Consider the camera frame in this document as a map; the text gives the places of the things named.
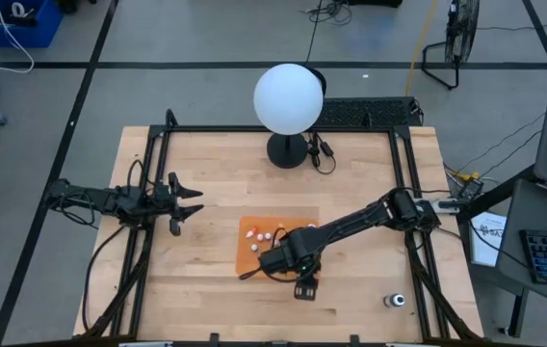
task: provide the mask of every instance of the desk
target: desk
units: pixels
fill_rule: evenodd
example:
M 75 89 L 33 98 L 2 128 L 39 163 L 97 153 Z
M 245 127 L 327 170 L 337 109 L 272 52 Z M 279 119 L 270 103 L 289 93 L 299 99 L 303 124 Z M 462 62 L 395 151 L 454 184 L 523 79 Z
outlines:
M 460 220 L 467 222 L 494 204 L 513 197 L 508 211 L 501 250 L 526 263 L 519 230 L 525 228 L 547 230 L 547 189 L 534 186 L 535 183 L 547 185 L 547 110 L 535 163 L 474 200 L 460 214 Z M 529 290 L 547 298 L 547 285 L 533 283 L 527 269 L 502 254 L 498 256 L 496 268 L 483 268 L 482 272 L 487 277 L 496 279 L 498 286 L 515 295 L 513 314 L 505 333 L 519 337 Z
M 547 230 L 547 188 L 519 180 L 515 185 L 513 199 L 508 210 L 501 249 L 527 264 L 519 236 L 520 230 L 524 229 Z M 513 281 L 524 287 L 522 294 L 516 295 L 511 324 L 507 331 L 508 334 L 519 337 L 524 322 L 528 291 L 532 290 L 547 298 L 547 284 L 534 283 L 528 269 L 502 253 L 498 254 L 495 271 L 505 277 L 505 281 Z
M 422 188 L 446 189 L 434 129 L 411 130 Z M 204 193 L 183 205 L 204 203 L 205 208 L 182 226 L 179 237 L 170 235 L 168 219 L 158 218 L 138 339 L 202 341 L 219 333 L 222 341 L 344 342 L 350 334 L 359 334 L 362 342 L 421 340 L 404 235 L 385 227 L 326 249 L 315 302 L 295 300 L 292 284 L 237 279 L 234 262 L 243 216 L 311 217 L 324 224 L 396 186 L 386 134 L 321 135 L 335 151 L 337 169 L 331 175 L 318 174 L 309 161 L 292 170 L 276 168 L 267 159 L 266 132 L 171 133 L 166 171 L 176 172 L 185 187 Z M 146 138 L 146 127 L 124 128 L 111 186 L 125 184 L 130 164 L 143 156 Z M 457 231 L 455 218 L 441 221 L 443 228 Z M 103 217 L 96 247 L 116 229 L 115 219 Z M 93 266 L 90 321 L 116 293 L 126 240 L 124 232 Z M 462 245 L 437 231 L 432 244 L 443 294 L 468 326 L 482 334 Z M 395 292 L 404 293 L 406 305 L 385 308 L 382 297 Z M 132 303 L 127 299 L 126 309 Z M 437 335 L 429 294 L 427 304 L 431 333 Z M 126 310 L 123 333 L 129 315 Z M 78 319 L 75 333 L 82 331 Z

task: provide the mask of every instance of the fan stand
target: fan stand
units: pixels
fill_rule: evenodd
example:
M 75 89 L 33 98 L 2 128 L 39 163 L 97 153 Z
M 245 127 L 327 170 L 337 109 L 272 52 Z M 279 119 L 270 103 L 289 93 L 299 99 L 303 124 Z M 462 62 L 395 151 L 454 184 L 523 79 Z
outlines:
M 456 84 L 454 86 L 450 85 L 449 83 L 443 81 L 442 79 L 440 79 L 438 76 L 436 76 L 435 74 L 431 73 L 428 71 L 428 69 L 426 68 L 426 58 L 427 58 L 427 54 L 428 54 L 428 51 L 434 47 L 438 47 L 438 46 L 441 46 L 443 44 L 445 44 L 446 42 L 443 41 L 443 42 L 439 42 L 439 43 L 434 43 L 434 44 L 429 44 L 427 45 L 425 48 L 424 48 L 424 60 L 423 62 L 421 63 L 421 70 L 423 72 L 426 73 L 427 76 L 433 78 L 436 82 L 440 83 L 441 85 L 447 87 L 447 89 L 450 91 L 452 89 L 455 89 L 457 88 L 457 86 L 459 86 L 459 64 L 460 64 L 460 61 L 459 61 L 459 58 L 454 58 L 454 68 L 456 69 Z

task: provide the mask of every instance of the table leg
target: table leg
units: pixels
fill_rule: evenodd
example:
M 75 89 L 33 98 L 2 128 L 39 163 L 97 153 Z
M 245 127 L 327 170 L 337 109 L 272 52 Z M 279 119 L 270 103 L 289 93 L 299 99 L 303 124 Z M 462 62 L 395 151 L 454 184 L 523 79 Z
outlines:
M 522 289 L 522 295 L 515 296 L 513 304 L 513 313 L 511 314 L 511 322 L 509 326 L 501 329 L 501 333 L 511 337 L 519 338 L 522 333 L 522 325 L 524 324 L 524 313 L 526 312 L 526 302 L 528 301 L 528 288 Z
M 482 196 L 473 200 L 468 207 L 464 209 L 459 215 L 458 219 L 461 223 L 470 220 L 471 218 L 487 211 L 490 207 L 510 198 L 513 195 L 513 188 L 515 187 L 515 182 L 518 179 L 526 179 L 530 182 L 538 182 L 538 178 L 534 175 L 534 164 L 526 168 L 522 172 L 513 176 L 512 178 L 505 181 L 503 184 L 492 189 L 491 191 L 483 194 Z

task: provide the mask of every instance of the white sphere lamp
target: white sphere lamp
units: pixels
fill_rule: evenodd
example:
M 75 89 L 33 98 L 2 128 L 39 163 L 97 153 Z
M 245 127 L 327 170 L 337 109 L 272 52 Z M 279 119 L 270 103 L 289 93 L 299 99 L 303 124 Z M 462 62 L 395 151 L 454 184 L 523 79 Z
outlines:
M 307 142 L 301 132 L 321 114 L 325 83 L 320 72 L 296 64 L 272 67 L 258 80 L 254 110 L 274 133 L 267 153 L 278 167 L 294 168 L 305 160 Z

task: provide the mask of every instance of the wooden tabletop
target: wooden tabletop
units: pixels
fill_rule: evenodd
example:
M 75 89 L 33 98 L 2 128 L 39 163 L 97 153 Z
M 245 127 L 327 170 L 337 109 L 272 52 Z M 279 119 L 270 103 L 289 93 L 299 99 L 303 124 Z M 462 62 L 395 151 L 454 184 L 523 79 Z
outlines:
M 422 188 L 447 189 L 434 129 L 411 128 L 411 134 Z M 125 184 L 130 164 L 143 157 L 146 135 L 147 127 L 124 128 L 111 186 Z M 365 207 L 396 185 L 386 134 L 323 134 L 337 160 L 330 175 L 317 173 L 309 160 L 292 170 L 275 167 L 267 159 L 268 138 L 267 133 L 171 134 L 167 172 L 176 172 L 183 186 L 204 193 L 181 203 L 203 203 L 205 208 L 182 225 L 179 237 L 169 233 L 168 218 L 158 218 L 139 339 L 208 340 L 210 333 L 219 333 L 226 341 L 342 342 L 350 334 L 359 334 L 362 342 L 421 341 L 404 235 L 387 227 L 326 248 L 314 302 L 295 300 L 291 283 L 237 279 L 242 217 L 305 217 L 325 224 Z M 399 147 L 409 185 L 402 141 Z M 155 148 L 153 158 L 160 141 Z M 330 163 L 326 158 L 323 162 L 325 170 Z M 138 176 L 135 171 L 134 185 Z M 441 217 L 441 222 L 457 232 L 455 218 Z M 96 247 L 116 229 L 117 220 L 103 217 Z M 127 235 L 125 231 L 112 241 L 93 266 L 90 324 L 117 291 Z M 443 294 L 468 326 L 482 334 L 460 241 L 435 231 L 432 244 Z M 406 304 L 385 307 L 382 298 L 392 293 L 403 293 Z M 438 335 L 433 301 L 426 293 L 431 333 Z M 131 308 L 132 298 L 126 303 L 123 332 Z M 77 319 L 75 333 L 82 331 Z

